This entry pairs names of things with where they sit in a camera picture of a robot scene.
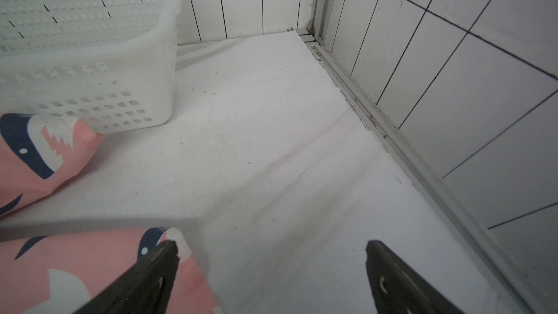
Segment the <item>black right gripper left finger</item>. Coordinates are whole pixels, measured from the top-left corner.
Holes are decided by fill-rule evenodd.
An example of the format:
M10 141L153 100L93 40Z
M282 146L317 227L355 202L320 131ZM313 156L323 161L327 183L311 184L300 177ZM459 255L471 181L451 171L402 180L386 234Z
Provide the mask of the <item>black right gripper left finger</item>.
M179 265L174 241L164 241L76 312L165 313Z

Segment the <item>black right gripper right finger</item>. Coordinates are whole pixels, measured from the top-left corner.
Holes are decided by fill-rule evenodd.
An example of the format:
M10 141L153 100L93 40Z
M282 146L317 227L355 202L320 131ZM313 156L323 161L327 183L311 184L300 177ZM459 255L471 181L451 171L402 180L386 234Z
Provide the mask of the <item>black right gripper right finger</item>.
M369 241L366 254L378 313L463 313L382 241Z

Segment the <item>pink shark print shorts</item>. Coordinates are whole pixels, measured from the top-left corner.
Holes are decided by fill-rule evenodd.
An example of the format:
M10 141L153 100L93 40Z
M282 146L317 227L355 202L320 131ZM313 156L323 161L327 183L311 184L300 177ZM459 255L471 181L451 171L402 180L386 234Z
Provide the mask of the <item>pink shark print shorts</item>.
M77 116L1 115L1 214L49 196L76 176L103 136ZM168 313L220 313L177 228L38 235L1 244L1 312L74 313L164 241L180 259Z

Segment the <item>white perforated plastic basket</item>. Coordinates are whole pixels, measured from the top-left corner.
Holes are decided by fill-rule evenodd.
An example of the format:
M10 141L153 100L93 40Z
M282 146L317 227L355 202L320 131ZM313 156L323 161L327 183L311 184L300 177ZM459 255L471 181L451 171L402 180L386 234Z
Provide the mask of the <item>white perforated plastic basket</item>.
M172 114L182 0L1 0L1 111L110 134Z

